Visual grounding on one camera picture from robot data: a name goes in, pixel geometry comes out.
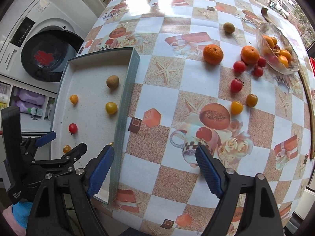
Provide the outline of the yellow cherry tomato front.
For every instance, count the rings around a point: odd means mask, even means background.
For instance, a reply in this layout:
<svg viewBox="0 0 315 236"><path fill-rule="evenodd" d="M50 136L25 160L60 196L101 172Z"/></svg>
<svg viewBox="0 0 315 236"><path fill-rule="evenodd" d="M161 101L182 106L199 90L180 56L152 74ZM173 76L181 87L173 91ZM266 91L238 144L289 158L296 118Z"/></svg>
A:
<svg viewBox="0 0 315 236"><path fill-rule="evenodd" d="M118 106L114 102L108 102L105 104L105 110L108 114L115 114L118 111Z"/></svg>

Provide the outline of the yellow-green cherry tomato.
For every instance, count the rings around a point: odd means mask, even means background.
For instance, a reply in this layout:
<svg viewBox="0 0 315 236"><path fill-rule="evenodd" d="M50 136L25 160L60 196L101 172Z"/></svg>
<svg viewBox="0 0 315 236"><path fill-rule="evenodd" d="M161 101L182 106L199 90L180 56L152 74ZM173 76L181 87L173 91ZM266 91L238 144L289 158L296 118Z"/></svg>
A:
<svg viewBox="0 0 315 236"><path fill-rule="evenodd" d="M258 97L255 94L249 94L246 98L246 103L249 107L255 107L258 103Z"/></svg>

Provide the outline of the yellow cherry tomato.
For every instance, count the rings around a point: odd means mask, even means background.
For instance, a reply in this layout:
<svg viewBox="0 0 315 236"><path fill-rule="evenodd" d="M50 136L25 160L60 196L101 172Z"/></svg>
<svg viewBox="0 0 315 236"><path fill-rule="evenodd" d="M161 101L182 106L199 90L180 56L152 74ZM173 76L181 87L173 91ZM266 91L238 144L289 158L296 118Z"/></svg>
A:
<svg viewBox="0 0 315 236"><path fill-rule="evenodd" d="M243 109L244 109L244 106L239 101L233 101L231 103L231 114L235 116L239 115L240 113L242 113Z"/></svg>
<svg viewBox="0 0 315 236"><path fill-rule="evenodd" d="M118 111L118 106L114 102L108 102L105 104L105 110L108 114L115 114Z"/></svg>

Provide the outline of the stemmed red cherry tomato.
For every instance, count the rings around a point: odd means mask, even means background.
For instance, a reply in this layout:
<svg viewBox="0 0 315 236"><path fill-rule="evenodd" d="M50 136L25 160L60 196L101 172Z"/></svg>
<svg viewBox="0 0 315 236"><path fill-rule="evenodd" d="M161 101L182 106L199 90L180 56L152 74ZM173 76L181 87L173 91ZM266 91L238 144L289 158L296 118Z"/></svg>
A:
<svg viewBox="0 0 315 236"><path fill-rule="evenodd" d="M242 90L243 86L244 86L244 81L241 80L240 78L235 78L231 82L230 90L233 93L238 93Z"/></svg>

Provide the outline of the purple detergent bottle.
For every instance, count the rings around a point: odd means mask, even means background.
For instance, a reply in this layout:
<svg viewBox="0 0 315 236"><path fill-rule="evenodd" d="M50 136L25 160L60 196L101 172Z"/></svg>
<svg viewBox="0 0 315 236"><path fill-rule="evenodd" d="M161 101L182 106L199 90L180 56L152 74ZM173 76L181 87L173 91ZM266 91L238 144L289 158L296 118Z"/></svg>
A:
<svg viewBox="0 0 315 236"><path fill-rule="evenodd" d="M45 96L15 87L12 92L11 105L19 107L21 113L31 114L31 108L41 109L45 102Z"/></svg>

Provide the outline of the dark red cherry tomato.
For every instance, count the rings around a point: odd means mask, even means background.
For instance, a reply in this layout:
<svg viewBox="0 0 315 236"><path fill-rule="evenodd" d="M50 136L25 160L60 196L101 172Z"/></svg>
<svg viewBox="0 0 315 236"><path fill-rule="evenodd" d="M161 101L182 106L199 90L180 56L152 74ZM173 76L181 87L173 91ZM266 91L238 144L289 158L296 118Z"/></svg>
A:
<svg viewBox="0 0 315 236"><path fill-rule="evenodd" d="M256 76L256 77L261 77L261 76L263 76L263 73L264 73L264 71L263 71L263 68L262 68L262 67L260 67L260 66L258 66L258 65L256 65L256 66L254 67L254 70L253 70L253 75L254 75L254 76Z"/></svg>

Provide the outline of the glass fruit bowl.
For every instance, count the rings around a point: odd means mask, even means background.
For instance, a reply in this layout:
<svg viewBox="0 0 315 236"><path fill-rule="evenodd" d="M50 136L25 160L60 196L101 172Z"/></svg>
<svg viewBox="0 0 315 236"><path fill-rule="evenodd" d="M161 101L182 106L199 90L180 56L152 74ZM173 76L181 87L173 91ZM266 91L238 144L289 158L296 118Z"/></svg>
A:
<svg viewBox="0 0 315 236"><path fill-rule="evenodd" d="M291 75L299 70L296 52L274 23L261 23L258 26L256 43L260 55L275 71Z"/></svg>

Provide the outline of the large orange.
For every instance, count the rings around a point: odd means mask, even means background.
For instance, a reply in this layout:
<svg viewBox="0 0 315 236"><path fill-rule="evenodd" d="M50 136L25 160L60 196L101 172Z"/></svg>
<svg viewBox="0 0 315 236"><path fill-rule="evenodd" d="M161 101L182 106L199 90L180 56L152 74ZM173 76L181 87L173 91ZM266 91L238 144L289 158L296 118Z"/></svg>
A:
<svg viewBox="0 0 315 236"><path fill-rule="evenodd" d="M259 61L258 50L250 45L246 45L241 50L241 60L248 65L254 65Z"/></svg>
<svg viewBox="0 0 315 236"><path fill-rule="evenodd" d="M223 60L224 53L218 45L209 44L203 50L205 61L211 65L218 65Z"/></svg>

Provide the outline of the large red tomato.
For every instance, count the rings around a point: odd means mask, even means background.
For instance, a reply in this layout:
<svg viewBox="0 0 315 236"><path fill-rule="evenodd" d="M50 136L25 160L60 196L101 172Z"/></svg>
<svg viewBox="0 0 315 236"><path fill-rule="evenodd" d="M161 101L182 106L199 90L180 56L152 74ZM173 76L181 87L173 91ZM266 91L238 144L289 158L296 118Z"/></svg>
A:
<svg viewBox="0 0 315 236"><path fill-rule="evenodd" d="M69 131L71 134L76 134L77 131L78 131L77 125L76 125L75 123L71 123L71 124L68 126L68 131Z"/></svg>

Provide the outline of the red plastic basin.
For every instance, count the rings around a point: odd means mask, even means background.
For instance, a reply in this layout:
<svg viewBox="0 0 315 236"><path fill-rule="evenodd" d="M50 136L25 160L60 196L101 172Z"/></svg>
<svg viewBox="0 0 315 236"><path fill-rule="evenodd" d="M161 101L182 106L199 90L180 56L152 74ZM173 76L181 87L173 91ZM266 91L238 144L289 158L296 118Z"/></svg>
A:
<svg viewBox="0 0 315 236"><path fill-rule="evenodd" d="M315 60L314 60L314 58L310 58L310 63L312 66L313 73L315 74Z"/></svg>

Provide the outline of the brown longan fruit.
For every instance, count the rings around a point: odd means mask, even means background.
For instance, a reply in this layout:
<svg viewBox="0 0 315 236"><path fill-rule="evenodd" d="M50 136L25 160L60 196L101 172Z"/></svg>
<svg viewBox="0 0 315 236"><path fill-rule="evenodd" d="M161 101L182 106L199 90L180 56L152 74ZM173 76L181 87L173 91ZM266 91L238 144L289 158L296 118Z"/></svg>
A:
<svg viewBox="0 0 315 236"><path fill-rule="evenodd" d="M111 75L106 80L106 85L109 89L116 89L119 86L120 80L116 75Z"/></svg>

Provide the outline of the checkered fruit-print tablecloth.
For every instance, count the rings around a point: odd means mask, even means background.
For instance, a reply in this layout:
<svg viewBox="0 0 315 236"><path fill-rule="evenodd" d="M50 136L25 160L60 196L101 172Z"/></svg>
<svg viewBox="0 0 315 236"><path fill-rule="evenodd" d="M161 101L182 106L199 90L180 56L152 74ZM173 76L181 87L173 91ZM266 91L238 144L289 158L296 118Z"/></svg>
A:
<svg viewBox="0 0 315 236"><path fill-rule="evenodd" d="M111 0L90 30L81 54L131 46L140 55L122 153L119 195L96 207L151 235L200 235L218 199L195 163L204 144L225 167L269 181L283 223L308 184L314 162L310 112L298 74L265 66L240 76L233 64L244 46L256 45L263 21L254 0ZM235 32L227 34L230 22ZM218 65L203 50L218 45ZM233 79L244 81L233 93ZM258 97L249 107L249 94ZM231 114L231 103L244 109Z"/></svg>

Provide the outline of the amber cherry tomato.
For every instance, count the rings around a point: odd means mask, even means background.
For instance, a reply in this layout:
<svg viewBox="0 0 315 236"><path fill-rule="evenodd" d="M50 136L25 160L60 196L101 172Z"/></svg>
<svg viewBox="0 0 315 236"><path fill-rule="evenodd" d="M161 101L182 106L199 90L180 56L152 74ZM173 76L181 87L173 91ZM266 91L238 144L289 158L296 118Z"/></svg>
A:
<svg viewBox="0 0 315 236"><path fill-rule="evenodd" d="M66 153L68 153L70 151L71 151L71 146L65 145L64 148L63 148L63 153L66 154Z"/></svg>

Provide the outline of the white washing machine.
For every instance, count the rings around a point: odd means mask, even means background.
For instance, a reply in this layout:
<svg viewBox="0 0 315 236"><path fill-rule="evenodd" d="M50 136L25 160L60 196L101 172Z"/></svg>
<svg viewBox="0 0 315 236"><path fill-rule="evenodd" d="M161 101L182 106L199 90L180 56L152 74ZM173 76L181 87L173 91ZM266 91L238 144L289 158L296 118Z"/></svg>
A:
<svg viewBox="0 0 315 236"><path fill-rule="evenodd" d="M58 83L83 41L84 31L50 0L14 0L1 18L1 75Z"/></svg>

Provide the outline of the rear large orange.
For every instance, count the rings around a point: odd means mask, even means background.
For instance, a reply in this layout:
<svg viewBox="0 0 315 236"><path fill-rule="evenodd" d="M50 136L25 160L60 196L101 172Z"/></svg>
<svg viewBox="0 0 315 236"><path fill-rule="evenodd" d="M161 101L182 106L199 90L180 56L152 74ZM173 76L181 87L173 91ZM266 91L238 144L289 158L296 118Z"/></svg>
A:
<svg viewBox="0 0 315 236"><path fill-rule="evenodd" d="M241 60L248 65L254 65L259 61L258 50L250 45L246 45L241 50Z"/></svg>

